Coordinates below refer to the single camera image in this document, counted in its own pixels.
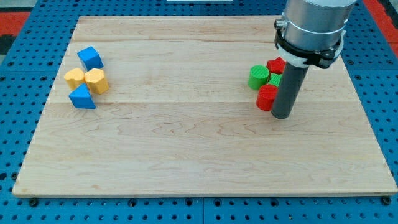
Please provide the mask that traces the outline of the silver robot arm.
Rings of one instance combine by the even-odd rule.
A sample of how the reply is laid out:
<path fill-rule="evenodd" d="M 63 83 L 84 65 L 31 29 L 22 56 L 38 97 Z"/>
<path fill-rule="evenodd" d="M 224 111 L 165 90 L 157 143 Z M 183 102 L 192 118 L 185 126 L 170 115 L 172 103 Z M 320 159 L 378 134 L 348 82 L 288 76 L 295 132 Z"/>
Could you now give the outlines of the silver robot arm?
<path fill-rule="evenodd" d="M 355 0 L 287 0 L 274 27 L 296 48 L 328 50 L 341 39 L 355 3 Z"/>

